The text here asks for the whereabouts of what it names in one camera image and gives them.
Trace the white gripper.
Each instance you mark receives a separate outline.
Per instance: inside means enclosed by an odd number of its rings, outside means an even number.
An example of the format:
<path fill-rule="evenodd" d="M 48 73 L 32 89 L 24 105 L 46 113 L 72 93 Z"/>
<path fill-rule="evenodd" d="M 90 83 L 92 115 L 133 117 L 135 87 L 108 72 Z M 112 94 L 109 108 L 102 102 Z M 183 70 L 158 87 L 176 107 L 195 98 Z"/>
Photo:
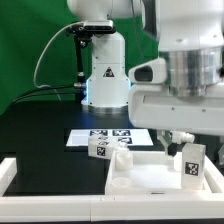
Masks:
<path fill-rule="evenodd" d="M 224 136 L 224 82 L 208 86 L 202 97 L 175 97 L 164 81 L 162 58 L 129 70 L 133 83 L 128 94 L 128 114 L 133 126 L 156 129 L 165 154 L 174 157 L 177 144 L 169 131 Z"/>

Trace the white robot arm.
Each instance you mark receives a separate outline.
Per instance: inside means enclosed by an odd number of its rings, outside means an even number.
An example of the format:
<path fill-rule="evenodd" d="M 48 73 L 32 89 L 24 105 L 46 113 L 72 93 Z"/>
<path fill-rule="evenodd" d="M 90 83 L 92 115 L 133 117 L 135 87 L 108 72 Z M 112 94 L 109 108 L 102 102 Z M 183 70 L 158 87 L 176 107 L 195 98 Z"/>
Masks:
<path fill-rule="evenodd" d="M 87 111 L 128 109 L 138 128 L 224 136 L 224 0 L 67 0 L 93 36 Z M 123 73 L 124 39 L 112 28 L 131 8 L 158 57 Z"/>

